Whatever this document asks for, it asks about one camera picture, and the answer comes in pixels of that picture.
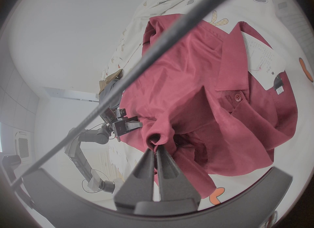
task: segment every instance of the bed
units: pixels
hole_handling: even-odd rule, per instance
[[[125,77],[140,61],[142,40],[150,17],[167,14],[186,14],[200,0],[143,0],[130,24],[121,34],[120,42],[102,72],[104,80],[123,69]],[[239,21],[249,23],[272,48],[285,59],[286,73],[291,83],[297,108],[298,122],[294,137],[275,149],[272,166],[293,176],[293,182],[276,210],[282,218],[303,193],[313,174],[314,146],[314,67],[313,34],[293,0],[228,0],[208,14],[204,20],[230,33]],[[110,160],[126,179],[143,154],[122,142],[112,142]],[[202,199],[199,210],[219,204],[239,194],[255,183],[268,168],[234,177],[210,175],[217,186],[207,199]]]

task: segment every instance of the shirt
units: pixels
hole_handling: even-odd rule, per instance
[[[150,18],[143,54],[180,16]],[[127,88],[120,102],[128,117],[143,122],[121,140],[141,151],[165,145],[202,198],[216,188],[208,174],[244,175],[268,167],[274,148],[296,130],[286,72],[280,73],[283,93],[265,90],[248,72],[241,31],[269,46],[245,22],[227,34],[202,21]]]

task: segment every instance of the wrinkled fabric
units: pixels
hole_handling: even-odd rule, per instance
[[[150,18],[143,54],[180,16]],[[202,21],[126,89],[120,102],[128,117],[143,122],[121,140],[143,152],[164,145],[202,198],[216,188],[208,174],[236,176],[268,167],[274,148],[296,130],[286,72],[280,74],[283,93],[265,90],[248,72],[241,31],[269,46],[245,22],[227,34]]]

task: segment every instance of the shirt collar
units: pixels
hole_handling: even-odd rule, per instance
[[[255,31],[246,22],[238,22],[224,38],[216,91],[249,89],[247,55],[241,31],[251,34],[252,30]]]

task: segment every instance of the tiled wall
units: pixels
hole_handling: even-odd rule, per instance
[[[0,56],[0,131],[2,153],[16,154],[14,128],[31,133],[33,160],[35,116],[39,97],[29,88],[15,68],[9,54]]]

